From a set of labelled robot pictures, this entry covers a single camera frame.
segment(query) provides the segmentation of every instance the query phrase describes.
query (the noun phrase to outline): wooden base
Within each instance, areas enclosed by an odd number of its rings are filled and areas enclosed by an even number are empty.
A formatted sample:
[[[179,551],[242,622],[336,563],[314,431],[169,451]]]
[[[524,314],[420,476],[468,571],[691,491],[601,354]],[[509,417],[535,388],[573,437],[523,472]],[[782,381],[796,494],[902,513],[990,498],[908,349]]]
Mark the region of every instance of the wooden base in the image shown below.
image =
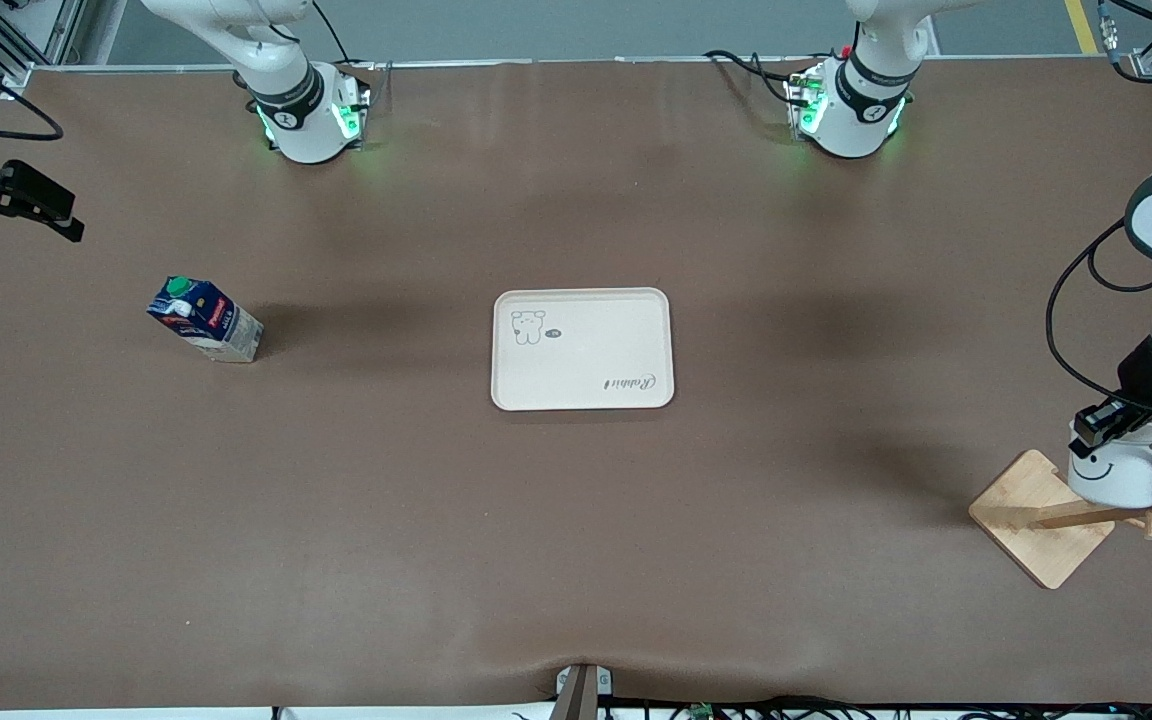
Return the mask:
[[[1047,456],[1025,450],[968,511],[1030,578],[1056,589],[1111,536],[1114,521],[1056,529],[1028,525],[1041,516],[1043,507],[1078,500]]]

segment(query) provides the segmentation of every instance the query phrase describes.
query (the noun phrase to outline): white tray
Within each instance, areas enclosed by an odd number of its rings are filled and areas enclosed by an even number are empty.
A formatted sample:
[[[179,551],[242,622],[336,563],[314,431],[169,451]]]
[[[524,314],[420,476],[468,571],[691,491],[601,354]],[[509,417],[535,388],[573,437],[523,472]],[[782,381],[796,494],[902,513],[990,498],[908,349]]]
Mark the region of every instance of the white tray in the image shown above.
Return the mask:
[[[673,397],[669,301],[654,287],[498,297],[492,401],[502,410],[662,407]]]

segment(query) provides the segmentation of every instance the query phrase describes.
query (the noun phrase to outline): brown table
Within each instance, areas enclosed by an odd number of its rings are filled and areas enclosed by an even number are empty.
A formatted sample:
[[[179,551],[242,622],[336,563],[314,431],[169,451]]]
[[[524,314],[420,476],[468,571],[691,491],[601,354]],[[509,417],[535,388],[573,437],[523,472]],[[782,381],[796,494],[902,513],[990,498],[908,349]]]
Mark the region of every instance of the brown table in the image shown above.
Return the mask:
[[[1098,400],[1043,302],[1152,172],[1152,88],[916,90],[844,161],[708,65],[397,70],[370,150],[296,167],[225,74],[38,73],[68,135],[0,161],[88,237],[0,222],[0,707],[529,702],[576,660],[622,696],[1152,702],[1152,543],[1043,591],[967,515]],[[257,363],[143,313],[174,273],[268,325]],[[497,410],[499,293],[591,286],[668,293],[672,404]],[[1111,379],[1151,324],[1079,275],[1059,332]]]

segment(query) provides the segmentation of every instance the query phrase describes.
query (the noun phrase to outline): green bottle cap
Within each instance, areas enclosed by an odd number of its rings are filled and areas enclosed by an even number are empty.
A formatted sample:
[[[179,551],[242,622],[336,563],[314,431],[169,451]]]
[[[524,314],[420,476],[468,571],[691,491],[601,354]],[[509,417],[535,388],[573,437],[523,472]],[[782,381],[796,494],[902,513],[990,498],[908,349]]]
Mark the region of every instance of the green bottle cap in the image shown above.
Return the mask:
[[[180,275],[174,278],[168,278],[168,295],[172,297],[180,297],[189,290],[189,286],[192,286],[194,281],[189,278],[182,278]]]

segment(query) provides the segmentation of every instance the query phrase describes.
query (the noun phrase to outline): milk carton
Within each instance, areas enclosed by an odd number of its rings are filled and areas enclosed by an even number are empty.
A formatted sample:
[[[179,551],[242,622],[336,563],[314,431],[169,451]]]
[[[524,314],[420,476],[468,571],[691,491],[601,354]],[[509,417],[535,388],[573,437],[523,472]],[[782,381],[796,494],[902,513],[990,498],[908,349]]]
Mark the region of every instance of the milk carton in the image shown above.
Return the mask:
[[[265,325],[207,281],[168,278],[147,313],[220,363],[251,363]]]

